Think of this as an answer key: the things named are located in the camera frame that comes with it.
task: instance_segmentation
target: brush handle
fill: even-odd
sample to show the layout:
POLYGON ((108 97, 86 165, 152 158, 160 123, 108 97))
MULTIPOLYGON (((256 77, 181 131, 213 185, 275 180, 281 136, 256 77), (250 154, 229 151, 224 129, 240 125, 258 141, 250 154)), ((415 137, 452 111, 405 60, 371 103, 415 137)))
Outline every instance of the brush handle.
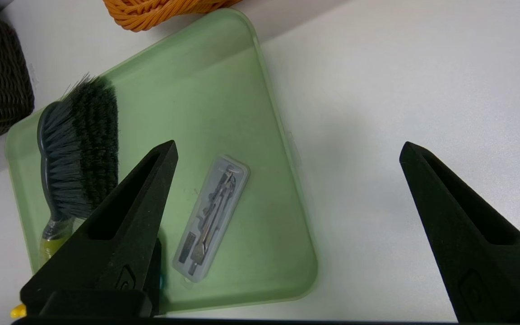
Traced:
POLYGON ((45 121, 47 117, 53 112, 53 110, 59 105, 60 102, 50 103, 44 110, 41 116, 39 117, 39 123, 37 125, 37 146, 39 148, 39 153, 42 157, 41 162, 41 176, 42 176, 42 188, 43 195, 45 195, 45 200, 47 202, 47 206, 49 206, 50 210, 50 220, 58 220, 60 218, 60 214, 57 210, 57 207, 53 204, 53 199, 50 193, 50 181, 49 181, 49 162, 47 160, 47 151, 45 150, 45 134, 43 129, 45 128, 45 121))
POLYGON ((58 222, 50 219, 43 229, 39 244, 39 266, 51 259, 73 233, 74 218, 58 222))

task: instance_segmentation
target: clear plastic case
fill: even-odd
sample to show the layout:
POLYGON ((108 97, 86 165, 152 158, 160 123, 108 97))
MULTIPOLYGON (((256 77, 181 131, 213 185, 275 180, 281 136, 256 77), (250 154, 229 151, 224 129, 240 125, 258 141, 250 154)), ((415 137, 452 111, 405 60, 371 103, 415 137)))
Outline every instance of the clear plastic case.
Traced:
POLYGON ((190 281, 199 282, 208 274, 249 173, 224 155, 208 172, 172 263, 190 281))

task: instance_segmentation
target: scrub brush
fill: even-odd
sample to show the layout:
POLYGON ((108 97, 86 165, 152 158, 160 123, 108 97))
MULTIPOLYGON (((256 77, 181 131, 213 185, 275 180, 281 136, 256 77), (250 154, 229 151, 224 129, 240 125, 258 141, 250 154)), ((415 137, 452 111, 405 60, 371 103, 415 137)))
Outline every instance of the scrub brush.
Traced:
POLYGON ((117 185, 116 93, 109 80, 85 76, 43 111, 37 126, 43 193, 51 216, 43 230, 41 265, 117 185))

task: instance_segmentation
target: brush bristles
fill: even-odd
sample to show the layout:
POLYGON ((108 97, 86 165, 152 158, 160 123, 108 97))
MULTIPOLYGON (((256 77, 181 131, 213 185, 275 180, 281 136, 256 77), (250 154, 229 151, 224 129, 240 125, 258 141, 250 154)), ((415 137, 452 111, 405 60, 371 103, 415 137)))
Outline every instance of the brush bristles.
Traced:
POLYGON ((87 218, 117 185, 117 101, 105 78, 84 78, 42 128, 55 220, 87 218))

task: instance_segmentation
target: green plastic tray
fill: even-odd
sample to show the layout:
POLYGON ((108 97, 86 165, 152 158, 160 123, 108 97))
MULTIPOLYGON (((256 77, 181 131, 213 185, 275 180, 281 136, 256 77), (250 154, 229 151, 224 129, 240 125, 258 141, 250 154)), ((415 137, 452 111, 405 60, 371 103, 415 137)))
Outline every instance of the green plastic tray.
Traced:
MULTIPOLYGON (((302 196, 256 34, 238 11, 218 10, 105 73, 119 107, 120 180, 155 145, 176 141, 179 161, 162 218, 167 312, 293 300, 317 263, 302 196), (202 282, 170 267, 206 173, 219 154, 250 179, 202 282)), ((13 126, 6 157, 31 267, 49 218, 37 121, 13 126)))

